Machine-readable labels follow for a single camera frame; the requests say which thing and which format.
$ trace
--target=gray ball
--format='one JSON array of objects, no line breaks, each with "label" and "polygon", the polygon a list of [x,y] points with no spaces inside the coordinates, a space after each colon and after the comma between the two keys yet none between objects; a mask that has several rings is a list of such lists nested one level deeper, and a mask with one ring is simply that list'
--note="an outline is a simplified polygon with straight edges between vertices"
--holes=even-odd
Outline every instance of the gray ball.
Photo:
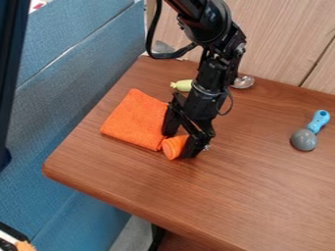
[{"label": "gray ball", "polygon": [[292,145],[301,151],[311,151],[316,147],[316,135],[308,129],[300,129],[291,137]]}]

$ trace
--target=wooden table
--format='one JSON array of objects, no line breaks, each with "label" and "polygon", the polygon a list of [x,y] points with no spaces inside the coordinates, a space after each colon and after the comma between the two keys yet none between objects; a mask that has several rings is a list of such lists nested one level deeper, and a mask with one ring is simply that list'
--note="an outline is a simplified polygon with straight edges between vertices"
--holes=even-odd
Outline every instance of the wooden table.
[{"label": "wooden table", "polygon": [[315,110],[334,116],[334,96],[258,78],[232,91],[234,110],[215,120],[211,150],[191,160],[171,162],[99,132],[129,88],[169,101],[169,83],[196,69],[140,58],[49,157],[44,174],[214,250],[335,250],[335,124],[312,152],[289,143]]}]

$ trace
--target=cable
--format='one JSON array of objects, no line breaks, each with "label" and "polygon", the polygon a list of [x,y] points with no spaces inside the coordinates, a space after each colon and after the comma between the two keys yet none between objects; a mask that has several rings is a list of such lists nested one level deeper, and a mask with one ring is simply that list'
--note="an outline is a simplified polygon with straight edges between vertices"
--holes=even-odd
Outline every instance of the cable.
[{"label": "cable", "polygon": [[229,109],[228,109],[226,112],[221,113],[221,112],[219,111],[218,106],[217,106],[218,103],[216,102],[216,106],[215,106],[215,108],[216,108],[217,113],[218,113],[220,116],[226,116],[226,115],[228,115],[228,114],[231,112],[231,110],[233,109],[233,107],[234,107],[234,98],[233,98],[233,96],[231,95],[231,92],[230,92],[229,88],[228,88],[228,87],[224,87],[224,92],[228,95],[228,97],[229,97],[229,99],[230,99],[230,107],[229,107]]},{"label": "cable", "polygon": [[146,41],[146,46],[145,46],[146,50],[147,50],[149,56],[152,57],[153,59],[176,59],[176,58],[180,58],[180,57],[184,56],[190,50],[193,50],[198,45],[196,43],[190,43],[189,45],[187,45],[183,48],[180,48],[179,50],[177,50],[175,52],[172,52],[172,53],[153,53],[151,51],[156,27],[157,27],[157,24],[160,20],[160,16],[161,16],[161,13],[162,13],[162,5],[163,5],[162,0],[157,0],[156,2],[157,2],[156,13],[155,13],[155,16],[154,16],[154,18],[151,22],[151,25],[150,25],[150,28],[149,28],[148,34],[147,34],[147,41]]}]

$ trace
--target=orange towel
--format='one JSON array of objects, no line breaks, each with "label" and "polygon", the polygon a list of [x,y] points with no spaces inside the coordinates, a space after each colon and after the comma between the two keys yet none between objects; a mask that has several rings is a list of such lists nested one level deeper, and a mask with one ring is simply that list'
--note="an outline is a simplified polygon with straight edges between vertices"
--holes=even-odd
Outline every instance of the orange towel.
[{"label": "orange towel", "polygon": [[128,94],[101,127],[101,132],[154,151],[161,150],[162,126],[168,105],[138,89]]}]

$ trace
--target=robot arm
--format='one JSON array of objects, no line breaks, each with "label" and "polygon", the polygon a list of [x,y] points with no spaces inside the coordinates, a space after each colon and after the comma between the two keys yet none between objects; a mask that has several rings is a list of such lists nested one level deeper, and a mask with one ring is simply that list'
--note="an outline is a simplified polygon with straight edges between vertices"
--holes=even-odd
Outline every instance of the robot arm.
[{"label": "robot arm", "polygon": [[198,76],[192,82],[187,98],[173,94],[169,103],[163,135],[173,136],[179,126],[190,134],[181,158],[193,158],[209,147],[215,137],[212,120],[227,96],[229,86],[238,77],[238,67],[245,53],[246,36],[231,20],[230,10],[222,0],[166,0],[177,12],[181,29],[192,43],[172,54],[153,54],[151,43],[162,10],[162,0],[157,0],[157,13],[148,31],[147,51],[155,59],[181,57],[200,45],[204,52]]}]

